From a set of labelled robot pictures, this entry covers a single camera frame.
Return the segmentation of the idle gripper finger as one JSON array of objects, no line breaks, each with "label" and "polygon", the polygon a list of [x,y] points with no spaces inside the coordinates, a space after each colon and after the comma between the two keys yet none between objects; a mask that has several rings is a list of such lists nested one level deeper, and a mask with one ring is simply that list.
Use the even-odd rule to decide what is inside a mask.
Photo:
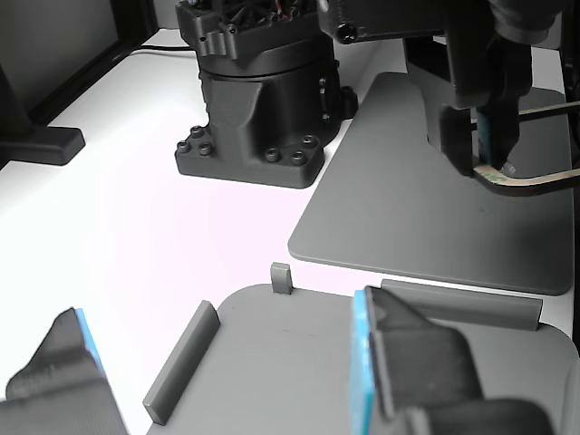
[{"label": "idle gripper finger", "polygon": [[551,434],[531,401],[487,399],[468,341],[393,293],[366,286],[352,302],[352,434]]},{"label": "idle gripper finger", "polygon": [[9,380],[1,432],[127,432],[83,310],[60,313],[28,364]]}]

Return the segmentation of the black working gripper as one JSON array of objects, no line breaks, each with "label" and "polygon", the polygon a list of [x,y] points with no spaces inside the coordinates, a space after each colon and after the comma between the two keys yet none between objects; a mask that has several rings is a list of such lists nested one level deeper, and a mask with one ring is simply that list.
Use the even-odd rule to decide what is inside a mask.
[{"label": "black working gripper", "polygon": [[[451,17],[445,36],[456,107],[479,107],[479,160],[502,169],[520,136],[519,98],[532,86],[531,47],[499,35],[489,17]],[[427,137],[459,174],[473,175],[469,110],[428,105]]]}]

